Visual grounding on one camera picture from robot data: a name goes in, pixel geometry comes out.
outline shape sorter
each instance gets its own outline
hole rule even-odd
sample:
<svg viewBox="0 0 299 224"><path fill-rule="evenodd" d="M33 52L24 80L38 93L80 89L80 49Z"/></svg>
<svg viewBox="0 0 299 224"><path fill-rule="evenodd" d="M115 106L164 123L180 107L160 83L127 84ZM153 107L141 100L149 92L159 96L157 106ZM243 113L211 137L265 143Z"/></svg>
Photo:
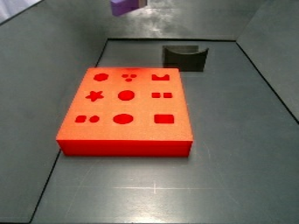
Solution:
<svg viewBox="0 0 299 224"><path fill-rule="evenodd" d="M67 156L188 157L192 128L176 68L89 68L57 143Z"/></svg>

